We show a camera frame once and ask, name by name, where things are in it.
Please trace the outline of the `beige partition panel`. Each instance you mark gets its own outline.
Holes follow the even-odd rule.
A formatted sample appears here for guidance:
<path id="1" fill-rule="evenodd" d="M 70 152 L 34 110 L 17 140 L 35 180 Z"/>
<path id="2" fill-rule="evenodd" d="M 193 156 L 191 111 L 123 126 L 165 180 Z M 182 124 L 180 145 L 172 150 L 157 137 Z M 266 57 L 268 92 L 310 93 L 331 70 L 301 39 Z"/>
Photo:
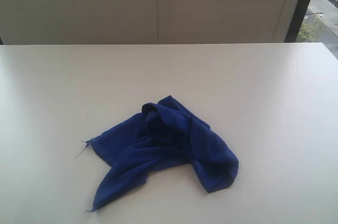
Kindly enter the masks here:
<path id="1" fill-rule="evenodd" d="M 4 44 L 283 42 L 298 0 L 1 0 Z"/>

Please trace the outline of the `dark window frame post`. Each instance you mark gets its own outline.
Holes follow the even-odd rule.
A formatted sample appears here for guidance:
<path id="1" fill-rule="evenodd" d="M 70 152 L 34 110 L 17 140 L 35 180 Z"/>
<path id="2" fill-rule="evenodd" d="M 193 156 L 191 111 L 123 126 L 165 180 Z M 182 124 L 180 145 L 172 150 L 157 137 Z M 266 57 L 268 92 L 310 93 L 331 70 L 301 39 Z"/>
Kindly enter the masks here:
<path id="1" fill-rule="evenodd" d="M 310 0 L 298 0 L 293 13 L 293 18 L 284 40 L 285 43 L 296 42 L 309 3 Z"/>

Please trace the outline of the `blue microfibre towel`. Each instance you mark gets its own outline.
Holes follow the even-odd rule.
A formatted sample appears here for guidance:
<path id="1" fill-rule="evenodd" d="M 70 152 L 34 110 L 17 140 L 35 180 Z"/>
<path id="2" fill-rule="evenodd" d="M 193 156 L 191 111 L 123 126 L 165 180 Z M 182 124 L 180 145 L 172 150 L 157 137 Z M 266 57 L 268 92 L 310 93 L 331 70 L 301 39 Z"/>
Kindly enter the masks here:
<path id="1" fill-rule="evenodd" d="M 86 141 L 110 166 L 99 184 L 97 211 L 146 183 L 151 172 L 190 164 L 208 193 L 231 186 L 239 161 L 224 140 L 172 96 Z"/>

